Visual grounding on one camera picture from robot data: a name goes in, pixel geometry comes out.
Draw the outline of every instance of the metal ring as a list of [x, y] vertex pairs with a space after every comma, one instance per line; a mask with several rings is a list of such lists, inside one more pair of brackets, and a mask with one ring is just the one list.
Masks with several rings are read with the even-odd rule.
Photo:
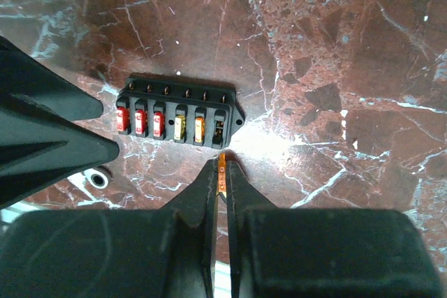
[[107, 188], [112, 180], [111, 174], [104, 167], [87, 169], [84, 171], [84, 176], [94, 188], [99, 189]]

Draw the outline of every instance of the red marble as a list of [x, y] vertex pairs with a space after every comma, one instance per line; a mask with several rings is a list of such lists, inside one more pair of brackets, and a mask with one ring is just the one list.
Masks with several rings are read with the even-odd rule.
[[[282, 207], [403, 211], [447, 274], [447, 0], [0, 0], [0, 32], [101, 99], [104, 190], [75, 177], [52, 208], [156, 209], [217, 151], [118, 136], [131, 73], [225, 80], [247, 122], [230, 150]], [[218, 258], [228, 261], [226, 221]]]

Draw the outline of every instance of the black plastic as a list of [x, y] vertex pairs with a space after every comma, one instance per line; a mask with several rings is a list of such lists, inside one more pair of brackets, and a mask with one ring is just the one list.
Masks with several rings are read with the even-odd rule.
[[[159, 210], [41, 211], [0, 240], [2, 297], [212, 298], [217, 160]], [[227, 162], [233, 298], [441, 298], [401, 213], [279, 209]]]
[[[117, 107], [130, 109], [130, 128], [120, 134], [136, 136], [134, 115], [136, 105], [142, 100], [147, 102], [148, 111], [148, 134], [145, 136], [154, 138], [154, 112], [162, 112], [165, 116], [165, 133], [156, 140], [174, 140], [174, 120], [177, 115], [186, 116], [186, 136], [176, 142], [215, 149], [227, 147], [231, 136], [244, 124], [244, 117], [236, 104], [234, 88], [131, 76], [117, 99]], [[203, 143], [194, 140], [196, 117], [205, 118]]]
[[212, 297], [217, 163], [153, 211], [38, 211], [0, 240], [1, 297]]
[[0, 37], [0, 208], [114, 160], [118, 145], [68, 120], [102, 103]]
[[99, 118], [103, 104], [0, 36], [0, 92], [44, 105], [66, 120]]

